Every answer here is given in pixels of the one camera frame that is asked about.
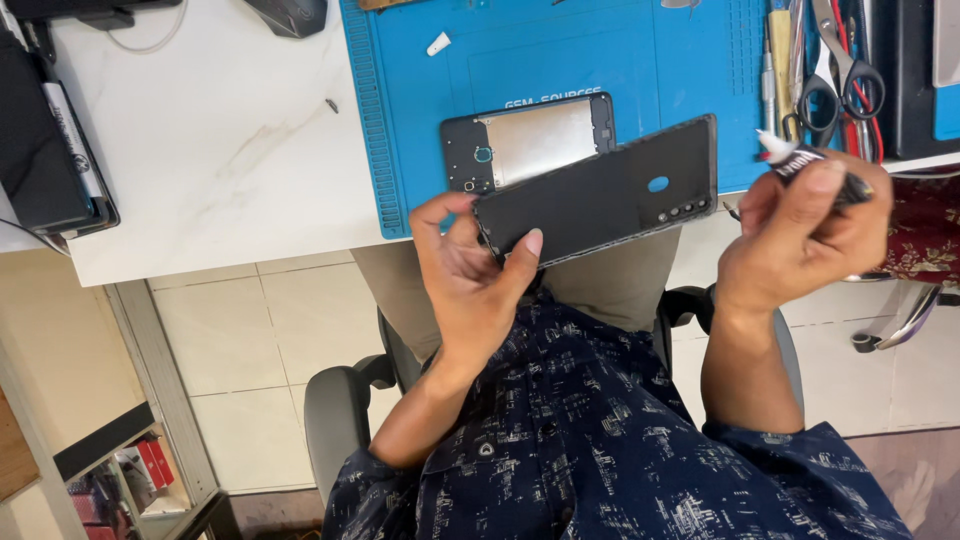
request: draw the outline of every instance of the khaki pants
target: khaki pants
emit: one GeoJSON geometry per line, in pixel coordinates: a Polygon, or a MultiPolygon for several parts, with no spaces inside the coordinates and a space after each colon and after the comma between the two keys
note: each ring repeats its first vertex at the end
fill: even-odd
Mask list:
{"type": "MultiPolygon", "coordinates": [[[[542,284],[557,302],[599,321],[651,331],[679,241],[677,228],[568,260],[547,268],[542,284]]],[[[380,311],[423,363],[442,340],[413,241],[350,252],[380,311]]]]}

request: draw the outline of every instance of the smartphone back cover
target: smartphone back cover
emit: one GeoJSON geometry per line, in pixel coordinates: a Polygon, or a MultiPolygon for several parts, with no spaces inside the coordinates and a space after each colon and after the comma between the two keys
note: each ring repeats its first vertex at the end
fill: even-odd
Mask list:
{"type": "Polygon", "coordinates": [[[473,211],[501,264],[541,229],[542,268],[712,214],[716,143],[706,114],[487,195],[473,211]]]}

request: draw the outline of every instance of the forearm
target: forearm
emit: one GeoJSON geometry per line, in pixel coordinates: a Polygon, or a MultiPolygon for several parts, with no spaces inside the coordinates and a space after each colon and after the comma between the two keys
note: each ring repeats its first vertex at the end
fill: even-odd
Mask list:
{"type": "Polygon", "coordinates": [[[717,308],[700,389],[712,421],[774,433],[804,428],[780,360],[772,312],[747,315],[717,308]]]}
{"type": "Polygon", "coordinates": [[[441,349],[430,369],[390,411],[370,444],[371,453],[397,469],[423,463],[457,421],[472,382],[441,349]]]}

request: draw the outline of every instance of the man's right hand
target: man's right hand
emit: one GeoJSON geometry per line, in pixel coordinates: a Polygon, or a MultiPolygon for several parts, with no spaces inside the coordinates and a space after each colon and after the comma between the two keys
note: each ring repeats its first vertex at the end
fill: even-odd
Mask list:
{"type": "Polygon", "coordinates": [[[893,208],[890,177],[878,165],[845,154],[811,163],[788,187],[773,173],[740,201],[743,235],[720,257],[717,309],[769,314],[886,257],[893,208]],[[871,201],[831,212],[847,170],[873,189],[871,201]]]}

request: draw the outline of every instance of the maroon fabric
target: maroon fabric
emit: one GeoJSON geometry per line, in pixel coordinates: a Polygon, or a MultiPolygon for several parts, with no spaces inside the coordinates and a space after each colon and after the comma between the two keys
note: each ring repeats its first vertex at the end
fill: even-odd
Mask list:
{"type": "Polygon", "coordinates": [[[894,179],[887,261],[901,280],[956,287],[960,282],[960,176],[894,179]]]}

